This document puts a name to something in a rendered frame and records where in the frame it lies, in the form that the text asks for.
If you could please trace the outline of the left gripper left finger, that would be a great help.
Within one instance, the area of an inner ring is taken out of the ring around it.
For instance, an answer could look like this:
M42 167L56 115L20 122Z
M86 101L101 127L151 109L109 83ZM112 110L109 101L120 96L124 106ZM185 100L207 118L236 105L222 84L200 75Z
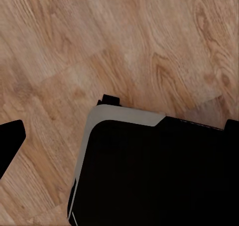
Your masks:
M0 179L26 138L22 120L0 125Z

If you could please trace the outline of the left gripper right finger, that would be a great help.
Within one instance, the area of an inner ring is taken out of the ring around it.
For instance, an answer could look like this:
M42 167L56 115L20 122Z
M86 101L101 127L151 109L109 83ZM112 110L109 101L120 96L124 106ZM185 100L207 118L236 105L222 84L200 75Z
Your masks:
M228 119L223 137L239 159L239 121Z

